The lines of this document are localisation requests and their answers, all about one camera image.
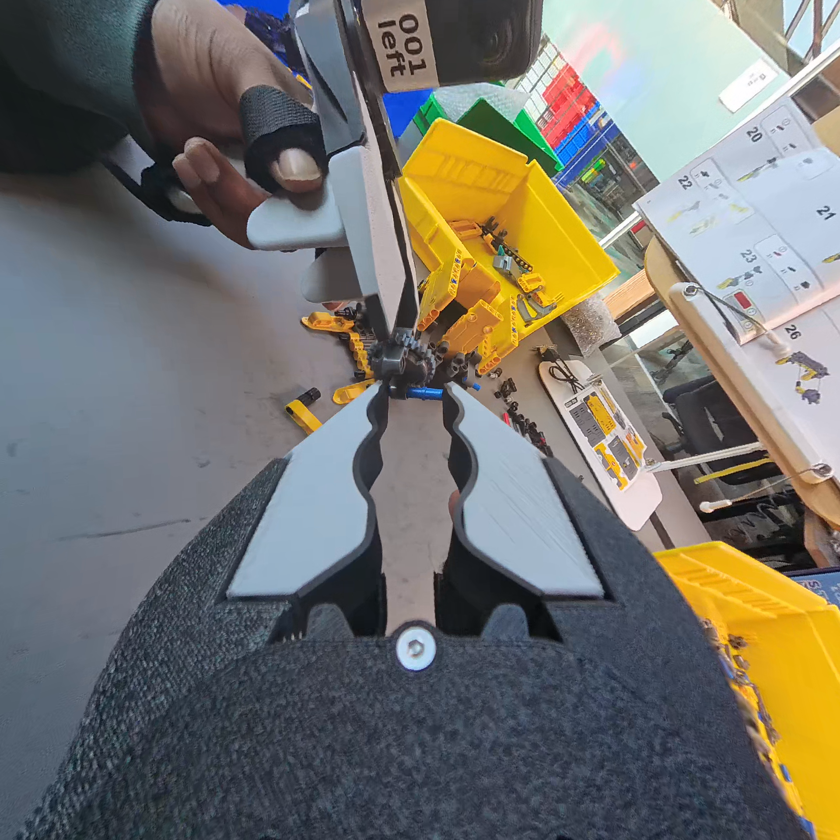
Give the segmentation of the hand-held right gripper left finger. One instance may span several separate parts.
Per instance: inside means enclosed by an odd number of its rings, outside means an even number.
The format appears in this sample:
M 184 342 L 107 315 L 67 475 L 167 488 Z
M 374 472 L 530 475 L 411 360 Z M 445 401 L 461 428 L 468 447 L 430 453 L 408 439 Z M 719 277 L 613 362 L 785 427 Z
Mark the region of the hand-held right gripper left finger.
M 290 451 L 227 586 L 229 599 L 365 599 L 382 575 L 371 489 L 389 397 L 366 392 Z

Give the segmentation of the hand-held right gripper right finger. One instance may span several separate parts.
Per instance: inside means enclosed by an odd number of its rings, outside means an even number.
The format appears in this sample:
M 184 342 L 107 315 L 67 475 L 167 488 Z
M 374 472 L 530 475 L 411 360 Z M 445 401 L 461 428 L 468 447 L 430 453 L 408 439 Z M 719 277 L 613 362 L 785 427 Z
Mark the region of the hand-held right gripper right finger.
M 602 599 L 546 457 L 458 385 L 444 387 L 443 413 L 455 531 L 467 551 L 537 597 Z

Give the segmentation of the grey lego gear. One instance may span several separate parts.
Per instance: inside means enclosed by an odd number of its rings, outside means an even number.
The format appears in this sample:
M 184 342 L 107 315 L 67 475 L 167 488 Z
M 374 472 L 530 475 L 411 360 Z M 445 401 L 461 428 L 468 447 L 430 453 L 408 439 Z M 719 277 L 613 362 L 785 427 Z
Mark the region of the grey lego gear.
M 409 328 L 395 328 L 387 339 L 375 341 L 367 354 L 374 378 L 397 391 L 429 385 L 439 364 L 436 351 Z

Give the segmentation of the person's left forearm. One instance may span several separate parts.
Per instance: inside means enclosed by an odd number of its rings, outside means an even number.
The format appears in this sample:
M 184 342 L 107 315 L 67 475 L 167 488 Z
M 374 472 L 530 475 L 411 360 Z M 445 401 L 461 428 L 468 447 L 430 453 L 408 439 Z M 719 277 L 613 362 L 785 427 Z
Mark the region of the person's left forearm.
M 126 136 L 153 148 L 134 82 L 155 5 L 1 3 L 2 173 L 72 173 Z

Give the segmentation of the heap of large lego parts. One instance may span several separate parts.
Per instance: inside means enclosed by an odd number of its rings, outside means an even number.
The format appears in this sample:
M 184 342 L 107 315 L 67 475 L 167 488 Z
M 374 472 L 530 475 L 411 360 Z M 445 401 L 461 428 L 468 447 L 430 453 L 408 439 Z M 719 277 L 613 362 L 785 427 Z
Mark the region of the heap of large lego parts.
M 522 257 L 518 248 L 508 242 L 508 231 L 499 220 L 491 216 L 483 223 L 455 220 L 449 225 L 461 243 L 477 239 L 483 243 L 491 254 L 490 273 L 497 277 L 487 283 L 483 279 L 464 279 L 460 282 L 462 291 L 472 295 L 480 288 L 486 302 L 499 294 L 506 296 L 516 305 L 525 326 L 560 314 L 560 298 L 551 298 L 540 274 Z

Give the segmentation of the yellow grey lego claw assembly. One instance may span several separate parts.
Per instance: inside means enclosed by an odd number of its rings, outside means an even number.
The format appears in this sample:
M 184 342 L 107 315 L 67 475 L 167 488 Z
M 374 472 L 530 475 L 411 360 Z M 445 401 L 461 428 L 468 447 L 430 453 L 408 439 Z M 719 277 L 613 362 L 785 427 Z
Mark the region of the yellow grey lego claw assembly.
M 353 361 L 353 383 L 337 389 L 332 402 L 345 406 L 375 383 L 370 354 L 375 344 L 370 320 L 362 301 L 341 309 L 313 311 L 301 318 L 303 327 L 324 333 L 338 335 L 348 348 Z

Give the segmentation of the heap of mixed lego parts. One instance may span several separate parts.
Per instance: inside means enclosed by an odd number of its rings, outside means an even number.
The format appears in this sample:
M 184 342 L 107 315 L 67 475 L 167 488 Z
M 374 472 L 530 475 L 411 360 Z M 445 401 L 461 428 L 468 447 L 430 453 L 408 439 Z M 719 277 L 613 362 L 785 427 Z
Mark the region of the heap of mixed lego parts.
M 795 815 L 806 838 L 816 838 L 813 823 L 806 817 L 802 798 L 778 751 L 781 734 L 775 727 L 760 687 L 751 676 L 746 657 L 748 639 L 731 633 L 706 617 L 699 618 L 703 634 L 715 651 L 721 670 L 734 693 L 752 745 L 783 802 Z

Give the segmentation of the blue toy set box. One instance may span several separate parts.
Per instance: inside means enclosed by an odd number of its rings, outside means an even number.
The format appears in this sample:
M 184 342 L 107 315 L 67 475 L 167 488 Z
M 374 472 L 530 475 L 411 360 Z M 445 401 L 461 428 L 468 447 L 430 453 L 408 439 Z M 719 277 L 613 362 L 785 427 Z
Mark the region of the blue toy set box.
M 787 576 L 809 592 L 839 607 L 839 567 L 799 570 Z

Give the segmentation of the person's left hand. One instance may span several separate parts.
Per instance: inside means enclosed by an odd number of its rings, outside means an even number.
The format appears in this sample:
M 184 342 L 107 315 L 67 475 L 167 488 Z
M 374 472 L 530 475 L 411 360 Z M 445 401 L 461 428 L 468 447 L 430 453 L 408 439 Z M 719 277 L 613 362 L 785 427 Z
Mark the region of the person's left hand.
M 308 103 L 291 71 L 245 26 L 245 12 L 212 1 L 161 1 L 138 45 L 134 88 L 157 149 L 199 211 L 225 237 L 251 248 L 249 216 L 270 192 L 235 169 L 225 151 L 245 145 L 239 102 L 268 87 Z

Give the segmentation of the bubble wrap sheet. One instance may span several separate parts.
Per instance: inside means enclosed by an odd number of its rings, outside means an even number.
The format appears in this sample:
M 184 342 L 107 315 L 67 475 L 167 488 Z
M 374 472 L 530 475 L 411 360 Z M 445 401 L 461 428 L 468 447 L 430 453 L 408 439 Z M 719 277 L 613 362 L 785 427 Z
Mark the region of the bubble wrap sheet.
M 593 295 L 560 315 L 581 355 L 587 359 L 622 333 L 603 299 Z
M 477 103 L 484 102 L 510 122 L 529 100 L 529 94 L 516 88 L 489 82 L 442 87 L 433 92 L 437 105 L 446 119 L 457 122 Z

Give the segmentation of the blue storage bin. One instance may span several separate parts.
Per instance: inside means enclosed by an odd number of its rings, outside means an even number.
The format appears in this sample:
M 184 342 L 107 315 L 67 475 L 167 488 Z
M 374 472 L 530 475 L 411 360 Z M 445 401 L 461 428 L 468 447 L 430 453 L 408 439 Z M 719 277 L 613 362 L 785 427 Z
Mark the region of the blue storage bin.
M 229 13 L 247 27 L 289 69 L 301 84 L 310 87 L 307 72 L 291 33 L 290 1 L 221 1 Z M 399 139 L 430 90 L 386 93 L 383 97 L 392 132 Z

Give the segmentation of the book stand with white base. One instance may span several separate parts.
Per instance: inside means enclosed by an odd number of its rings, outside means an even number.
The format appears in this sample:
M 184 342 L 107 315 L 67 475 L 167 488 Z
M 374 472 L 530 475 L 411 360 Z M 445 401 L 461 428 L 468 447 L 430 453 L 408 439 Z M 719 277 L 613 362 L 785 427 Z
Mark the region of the book stand with white base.
M 686 297 L 686 291 L 697 288 L 697 284 L 688 282 L 688 276 L 676 258 L 657 238 L 647 248 L 645 271 L 661 301 L 677 316 L 688 340 L 700 352 L 717 383 L 756 434 L 758 441 L 752 448 L 766 451 L 783 474 L 790 478 L 804 504 L 837 528 L 838 457 L 826 456 L 826 445 L 816 448 L 805 439 L 804 427 L 795 422 L 791 411 L 785 409 L 780 398 L 771 393 L 770 386 L 760 377 L 758 363 L 751 361 L 745 353 L 754 349 L 754 344 L 738 345 L 724 325 L 709 323 L 702 318 L 704 312 L 709 312 L 709 317 L 714 318 L 717 314 L 714 307 L 701 291 L 693 297 Z M 634 480 L 620 490 L 612 475 L 604 470 L 601 459 L 586 441 L 567 406 L 567 403 L 581 406 L 584 394 L 597 388 L 602 375 L 592 373 L 584 363 L 573 360 L 573 373 L 584 384 L 584 390 L 573 395 L 567 384 L 552 377 L 550 368 L 552 364 L 549 362 L 541 363 L 538 368 L 549 398 L 587 460 L 608 505 L 627 527 L 638 531 L 663 500 L 663 491 L 653 468 L 640 466 Z

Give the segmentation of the yellow grey sticker sheet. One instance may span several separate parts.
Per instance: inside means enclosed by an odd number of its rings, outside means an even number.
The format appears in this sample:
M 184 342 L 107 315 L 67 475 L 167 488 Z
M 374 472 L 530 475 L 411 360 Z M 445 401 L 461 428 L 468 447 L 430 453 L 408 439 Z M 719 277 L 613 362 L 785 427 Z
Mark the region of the yellow grey sticker sheet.
M 640 477 L 647 445 L 613 394 L 605 385 L 591 385 L 565 401 L 563 409 L 583 436 L 584 455 L 594 457 L 597 478 L 625 493 Z

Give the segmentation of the yellow bin with large parts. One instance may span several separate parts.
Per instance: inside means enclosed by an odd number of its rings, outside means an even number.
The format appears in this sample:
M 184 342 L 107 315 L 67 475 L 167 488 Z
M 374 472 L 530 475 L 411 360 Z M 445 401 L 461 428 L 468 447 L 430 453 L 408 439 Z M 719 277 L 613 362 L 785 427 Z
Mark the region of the yellow bin with large parts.
M 508 231 L 508 242 L 540 274 L 551 298 L 560 298 L 556 317 L 525 326 L 517 312 L 519 345 L 618 276 L 539 163 L 454 122 L 433 123 L 402 166 L 398 185 L 414 253 L 428 274 L 460 246 L 490 267 L 491 254 L 483 243 L 461 243 L 449 223 L 483 223 L 493 216 Z

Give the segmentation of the black office chair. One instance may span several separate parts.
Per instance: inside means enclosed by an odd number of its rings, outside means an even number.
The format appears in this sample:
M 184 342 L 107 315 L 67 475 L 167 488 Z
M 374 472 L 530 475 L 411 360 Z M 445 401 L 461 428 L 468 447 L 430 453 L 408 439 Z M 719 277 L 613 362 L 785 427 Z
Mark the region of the black office chair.
M 662 450 L 668 456 L 678 452 L 704 455 L 723 449 L 756 444 L 758 438 L 714 376 L 708 375 L 663 394 L 677 441 Z

